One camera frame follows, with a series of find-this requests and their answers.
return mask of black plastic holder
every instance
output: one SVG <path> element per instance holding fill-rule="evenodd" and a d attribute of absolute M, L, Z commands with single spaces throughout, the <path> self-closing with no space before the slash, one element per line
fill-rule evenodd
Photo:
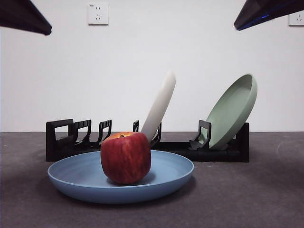
<path fill-rule="evenodd" d="M 68 126 L 67 137 L 56 139 L 55 128 Z M 90 141 L 91 120 L 73 122 L 73 119 L 51 121 L 46 123 L 46 161 L 55 162 L 73 155 L 100 150 L 100 144 L 111 134 L 112 120 L 99 123 L 99 133 L 96 142 Z M 85 137 L 77 142 L 78 130 L 87 127 Z M 108 128 L 108 134 L 103 137 L 103 130 Z"/>
<path fill-rule="evenodd" d="M 139 121 L 133 124 L 133 131 L 139 128 Z M 207 138 L 203 144 L 199 143 L 202 128 L 207 130 Z M 199 120 L 198 135 L 189 142 L 161 142 L 162 125 L 158 127 L 157 134 L 151 141 L 151 149 L 166 151 L 182 155 L 194 162 L 249 162 L 249 123 L 244 123 L 233 139 L 221 150 L 209 149 L 211 140 L 211 123 Z"/>
<path fill-rule="evenodd" d="M 68 126 L 68 136 L 56 139 L 55 128 Z M 91 120 L 73 122 L 73 119 L 52 121 L 46 123 L 46 161 L 55 162 L 63 158 L 86 152 L 99 151 L 103 140 L 111 134 L 112 120 L 99 123 L 99 135 L 96 142 L 90 141 Z M 85 137 L 77 141 L 78 130 L 87 127 Z M 103 130 L 108 128 L 108 133 L 103 137 Z M 199 143 L 202 129 L 207 130 L 207 138 L 203 144 Z M 133 123 L 133 131 L 138 132 L 139 120 Z M 198 135 L 189 142 L 161 142 L 162 125 L 160 124 L 156 136 L 151 141 L 151 149 L 172 152 L 182 155 L 196 162 L 249 162 L 249 123 L 245 123 L 236 136 L 231 139 L 221 150 L 209 149 L 211 140 L 211 123 L 199 120 Z"/>

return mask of tabletop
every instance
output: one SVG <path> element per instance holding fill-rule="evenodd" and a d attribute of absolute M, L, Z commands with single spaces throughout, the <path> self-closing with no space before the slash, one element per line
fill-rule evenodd
<path fill-rule="evenodd" d="M 162 139 L 194 136 L 171 132 Z M 250 133 L 249 163 L 194 162 L 177 192 L 123 205 L 59 192 L 48 179 L 53 162 L 45 160 L 45 138 L 1 133 L 2 228 L 304 227 L 304 132 Z"/>

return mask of electrical outlet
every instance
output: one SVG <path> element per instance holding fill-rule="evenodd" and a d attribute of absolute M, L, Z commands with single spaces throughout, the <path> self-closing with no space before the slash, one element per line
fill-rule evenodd
<path fill-rule="evenodd" d="M 89 4 L 87 18 L 89 25 L 108 25 L 109 5 L 108 4 Z"/>
<path fill-rule="evenodd" d="M 304 26 L 304 10 L 289 14 L 288 16 L 288 25 L 289 26 Z"/>

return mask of sage green plate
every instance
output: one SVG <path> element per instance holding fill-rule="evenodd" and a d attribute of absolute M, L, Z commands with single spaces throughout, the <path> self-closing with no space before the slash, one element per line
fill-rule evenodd
<path fill-rule="evenodd" d="M 242 128 L 257 98 L 257 82 L 248 74 L 233 83 L 218 100 L 210 112 L 207 122 L 211 123 L 209 148 L 220 149 Z M 203 129 L 199 142 L 204 143 L 207 130 Z"/>

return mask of apple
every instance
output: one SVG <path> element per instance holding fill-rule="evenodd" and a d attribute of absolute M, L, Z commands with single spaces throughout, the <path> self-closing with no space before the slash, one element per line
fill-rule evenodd
<path fill-rule="evenodd" d="M 106 138 L 100 148 L 105 175 L 119 184 L 142 179 L 151 168 L 149 141 L 141 132 L 121 132 Z"/>

